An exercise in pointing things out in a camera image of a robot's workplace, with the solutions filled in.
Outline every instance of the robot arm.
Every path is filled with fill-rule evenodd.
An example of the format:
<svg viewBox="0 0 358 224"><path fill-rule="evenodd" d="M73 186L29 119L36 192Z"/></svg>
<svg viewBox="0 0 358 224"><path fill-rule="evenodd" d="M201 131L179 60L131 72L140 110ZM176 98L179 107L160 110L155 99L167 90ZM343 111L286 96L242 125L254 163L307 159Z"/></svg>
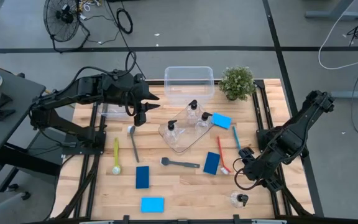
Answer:
<svg viewBox="0 0 358 224"><path fill-rule="evenodd" d="M55 128L76 136L80 141L95 143L97 134L94 128L81 127L59 117L55 108L71 103L86 105L95 102L124 106L127 114L134 117L134 124L140 126L146 122L145 113L160 106L143 104L142 100L159 98L149 92L149 85L141 74L133 77L127 71L115 70L110 74L82 77L62 91L36 98L30 109L31 125L35 129Z"/></svg>

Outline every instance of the blue toothbrush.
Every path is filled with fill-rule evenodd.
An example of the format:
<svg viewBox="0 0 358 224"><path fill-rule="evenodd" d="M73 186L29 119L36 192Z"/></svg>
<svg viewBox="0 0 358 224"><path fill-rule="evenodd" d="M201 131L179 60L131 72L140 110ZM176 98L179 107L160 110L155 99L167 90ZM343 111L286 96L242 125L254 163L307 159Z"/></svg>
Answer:
<svg viewBox="0 0 358 224"><path fill-rule="evenodd" d="M234 133L234 138L236 139L237 148L238 148L239 151L240 151L240 150L241 150L241 146L240 146L239 136L237 135L237 130L236 130L236 127L235 127L235 126L233 126L233 133Z"/></svg>

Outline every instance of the electric fan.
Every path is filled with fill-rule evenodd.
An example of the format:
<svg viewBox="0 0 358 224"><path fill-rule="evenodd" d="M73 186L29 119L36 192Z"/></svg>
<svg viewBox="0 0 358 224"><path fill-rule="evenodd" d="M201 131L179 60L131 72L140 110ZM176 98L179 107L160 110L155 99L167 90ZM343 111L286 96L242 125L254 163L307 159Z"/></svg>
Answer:
<svg viewBox="0 0 358 224"><path fill-rule="evenodd" d="M44 24L52 39L53 49L57 52L74 52L82 48L91 35L89 30L80 21L78 0L46 0L44 5ZM76 34L78 27L82 26L87 32L82 44L75 49L58 50L55 41L66 42Z"/></svg>

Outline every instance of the black table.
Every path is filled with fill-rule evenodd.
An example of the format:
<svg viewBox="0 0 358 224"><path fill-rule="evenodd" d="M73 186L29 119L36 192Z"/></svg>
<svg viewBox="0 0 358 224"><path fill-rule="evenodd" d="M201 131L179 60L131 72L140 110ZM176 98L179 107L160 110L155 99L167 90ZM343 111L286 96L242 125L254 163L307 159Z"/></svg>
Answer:
<svg viewBox="0 0 358 224"><path fill-rule="evenodd" d="M4 164L30 169L49 175L58 175L58 164L31 156L26 149L7 143L16 128L28 115L32 100L40 96L45 87L25 78L17 77L0 69L3 83L0 86L1 93L13 99L4 105L1 110L15 110L16 112L3 121L0 121L0 170Z"/></svg>

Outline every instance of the potted plant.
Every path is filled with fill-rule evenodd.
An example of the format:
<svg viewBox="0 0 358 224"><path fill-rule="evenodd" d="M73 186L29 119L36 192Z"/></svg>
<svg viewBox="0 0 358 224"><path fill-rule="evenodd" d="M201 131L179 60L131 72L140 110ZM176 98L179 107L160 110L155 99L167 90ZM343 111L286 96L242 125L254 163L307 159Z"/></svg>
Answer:
<svg viewBox="0 0 358 224"><path fill-rule="evenodd" d="M219 82L219 89L229 100L247 100L256 91L251 70L249 67L227 68Z"/></svg>

